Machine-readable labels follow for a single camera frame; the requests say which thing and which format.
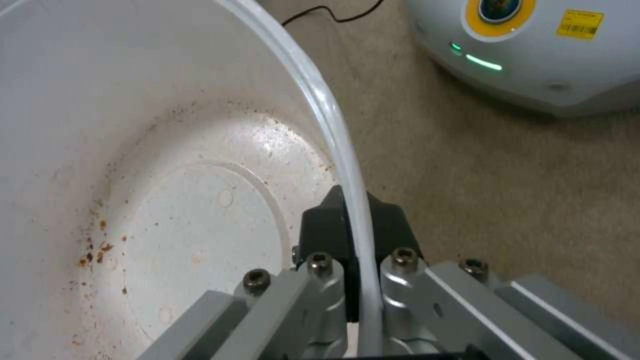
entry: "screw head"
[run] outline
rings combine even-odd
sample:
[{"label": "screw head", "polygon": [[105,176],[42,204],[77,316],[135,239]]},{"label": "screw head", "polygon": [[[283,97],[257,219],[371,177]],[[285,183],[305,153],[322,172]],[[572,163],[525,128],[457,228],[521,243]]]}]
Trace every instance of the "screw head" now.
[{"label": "screw head", "polygon": [[251,295],[262,295],[269,285],[271,285],[271,275],[265,269],[253,269],[244,275],[244,289]]},{"label": "screw head", "polygon": [[462,259],[458,266],[480,282],[485,282],[489,275],[489,264],[480,259]]},{"label": "screw head", "polygon": [[410,247],[399,247],[391,253],[392,265],[405,272],[418,270],[418,254]]},{"label": "screw head", "polygon": [[298,263],[298,252],[300,251],[300,247],[294,245],[291,247],[291,262],[295,265]]},{"label": "screw head", "polygon": [[314,252],[307,257],[309,272],[318,276],[331,275],[333,258],[326,252]]}]

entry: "green led light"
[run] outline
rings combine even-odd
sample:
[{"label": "green led light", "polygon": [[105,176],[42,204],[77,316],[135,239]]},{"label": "green led light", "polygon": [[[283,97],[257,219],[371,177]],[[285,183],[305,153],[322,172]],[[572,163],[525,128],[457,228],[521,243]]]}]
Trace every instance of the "green led light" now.
[{"label": "green led light", "polygon": [[462,55],[462,46],[456,44],[453,41],[449,42],[449,47],[451,48],[451,52],[453,52],[454,54],[460,56]]},{"label": "green led light", "polygon": [[467,59],[469,59],[469,61],[474,62],[478,65],[482,65],[486,68],[492,69],[492,70],[496,70],[496,71],[502,71],[502,65],[498,65],[498,64],[494,64],[494,63],[490,63],[486,60],[482,60],[479,58],[476,58],[475,56],[471,55],[471,54],[467,54]]}]

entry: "yellow circle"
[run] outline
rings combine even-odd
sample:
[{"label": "yellow circle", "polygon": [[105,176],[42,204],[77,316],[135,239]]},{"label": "yellow circle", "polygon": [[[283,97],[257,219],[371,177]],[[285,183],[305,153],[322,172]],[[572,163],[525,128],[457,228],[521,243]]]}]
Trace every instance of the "yellow circle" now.
[{"label": "yellow circle", "polygon": [[523,26],[533,14],[536,8],[536,0],[522,0],[520,10],[516,15],[500,24],[489,24],[485,22],[478,11],[480,0],[468,0],[467,2],[467,23],[478,35],[486,37],[501,37],[512,33]]}]

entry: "gray metal bar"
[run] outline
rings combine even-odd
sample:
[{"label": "gray metal bar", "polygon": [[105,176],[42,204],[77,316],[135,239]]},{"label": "gray metal bar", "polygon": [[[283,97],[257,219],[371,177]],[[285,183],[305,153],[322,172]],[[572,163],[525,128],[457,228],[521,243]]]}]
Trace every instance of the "gray metal bar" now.
[{"label": "gray metal bar", "polygon": [[385,355],[436,354],[439,352],[433,333],[414,317],[406,304],[406,300],[411,296],[411,288],[406,284],[415,281],[415,278],[426,268],[424,261],[417,261],[417,256],[414,261],[417,262],[414,270],[409,273],[403,271],[398,275],[392,269],[385,268],[384,263],[380,266]]},{"label": "gray metal bar", "polygon": [[247,310],[240,299],[207,291],[138,360],[208,359]]},{"label": "gray metal bar", "polygon": [[640,359],[637,336],[542,276],[517,279],[496,294],[584,359]]},{"label": "gray metal bar", "polygon": [[[389,258],[382,266],[393,274]],[[473,344],[492,359],[579,359],[454,263],[393,275],[409,289],[409,310],[448,351]]]},{"label": "gray metal bar", "polygon": [[298,359],[305,350],[343,354],[344,274],[335,260],[332,268],[323,275],[310,274],[305,266],[281,272],[213,359]]}]

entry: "white bucket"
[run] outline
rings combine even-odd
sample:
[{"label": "white bucket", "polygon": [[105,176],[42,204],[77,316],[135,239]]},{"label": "white bucket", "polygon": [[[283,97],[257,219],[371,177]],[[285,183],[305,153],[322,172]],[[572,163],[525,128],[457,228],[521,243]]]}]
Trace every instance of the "white bucket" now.
[{"label": "white bucket", "polygon": [[346,127],[257,4],[4,6],[0,358],[137,356],[205,290],[289,267],[302,211],[335,183],[375,331],[371,220]]}]

